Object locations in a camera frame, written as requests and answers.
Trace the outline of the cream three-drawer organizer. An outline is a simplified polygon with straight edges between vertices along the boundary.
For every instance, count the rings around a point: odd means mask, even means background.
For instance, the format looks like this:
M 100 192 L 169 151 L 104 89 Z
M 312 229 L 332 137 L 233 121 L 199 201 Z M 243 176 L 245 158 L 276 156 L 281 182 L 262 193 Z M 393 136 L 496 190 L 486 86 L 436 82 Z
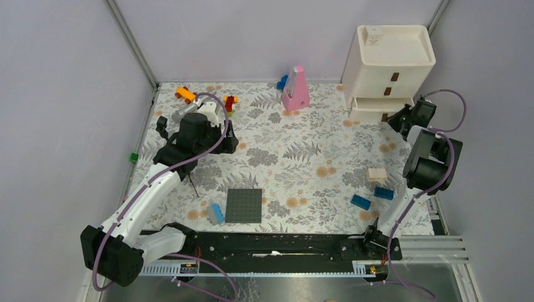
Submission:
M 436 57 L 423 25 L 380 25 L 379 45 L 365 45 L 356 29 L 341 83 L 353 123 L 378 123 L 413 104 L 435 66 Z

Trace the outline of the white cosmetic box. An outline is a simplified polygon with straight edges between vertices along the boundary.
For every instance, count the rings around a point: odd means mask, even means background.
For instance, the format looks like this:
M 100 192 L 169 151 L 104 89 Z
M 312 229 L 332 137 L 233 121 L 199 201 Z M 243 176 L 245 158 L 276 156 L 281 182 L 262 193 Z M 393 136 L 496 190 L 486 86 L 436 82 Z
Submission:
M 380 25 L 365 25 L 362 29 L 362 40 L 365 45 L 379 45 L 383 37 Z

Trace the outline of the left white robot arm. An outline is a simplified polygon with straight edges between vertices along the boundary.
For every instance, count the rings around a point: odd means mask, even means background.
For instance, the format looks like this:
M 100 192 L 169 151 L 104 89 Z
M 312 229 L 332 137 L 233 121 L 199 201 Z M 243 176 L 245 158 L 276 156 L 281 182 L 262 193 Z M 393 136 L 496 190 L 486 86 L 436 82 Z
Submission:
M 180 113 L 179 130 L 169 134 L 167 119 L 159 117 L 156 131 L 166 143 L 132 195 L 99 227 L 88 225 L 81 233 L 85 266 L 92 271 L 93 287 L 98 276 L 120 286 L 130 285 L 144 265 L 175 253 L 186 259 L 195 252 L 196 232 L 179 223 L 141 237 L 147 220 L 163 199 L 175 189 L 198 160 L 208 154 L 233 154 L 239 143 L 225 104 L 213 94 L 210 101 L 195 99 Z

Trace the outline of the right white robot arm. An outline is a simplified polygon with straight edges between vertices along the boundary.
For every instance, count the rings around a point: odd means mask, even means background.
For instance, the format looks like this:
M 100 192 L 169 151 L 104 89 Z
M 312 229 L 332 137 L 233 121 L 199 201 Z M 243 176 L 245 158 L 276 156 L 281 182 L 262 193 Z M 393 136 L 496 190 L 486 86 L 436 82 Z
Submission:
M 363 235 L 361 251 L 369 259 L 387 259 L 395 249 L 407 220 L 419 201 L 426 201 L 452 183 L 463 142 L 447 138 L 440 130 L 429 129 L 436 105 L 420 98 L 414 105 L 405 105 L 388 118 L 388 125 L 412 145 L 402 171 L 404 189 L 393 198 L 389 209 Z

